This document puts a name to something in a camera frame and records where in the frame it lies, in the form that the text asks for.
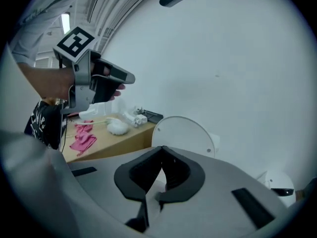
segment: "person's hand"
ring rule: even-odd
[[[95,67],[95,64],[92,62],[90,64],[90,71],[93,72]],[[108,76],[110,74],[110,70],[108,68],[104,68],[104,75]],[[110,98],[110,101],[113,101],[116,97],[121,95],[121,92],[119,90],[124,90],[125,89],[125,85],[121,84],[119,85],[119,87],[117,88],[117,90],[115,91],[114,95]]]

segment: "cable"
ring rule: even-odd
[[[64,147],[65,147],[65,142],[66,142],[66,133],[67,133],[67,123],[68,123],[68,117],[66,117],[66,128],[65,128],[65,137],[64,137],[64,145],[63,145],[63,149],[61,150],[61,153],[63,153],[64,151]]]

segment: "white sleeve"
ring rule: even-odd
[[[0,129],[24,132],[30,115],[40,99],[6,45],[0,58]]]
[[[13,39],[13,46],[10,45],[12,55],[17,63],[35,65],[41,39],[45,32],[52,26],[64,12],[66,12],[74,0],[61,0],[50,8],[31,19],[23,25],[16,37]]]

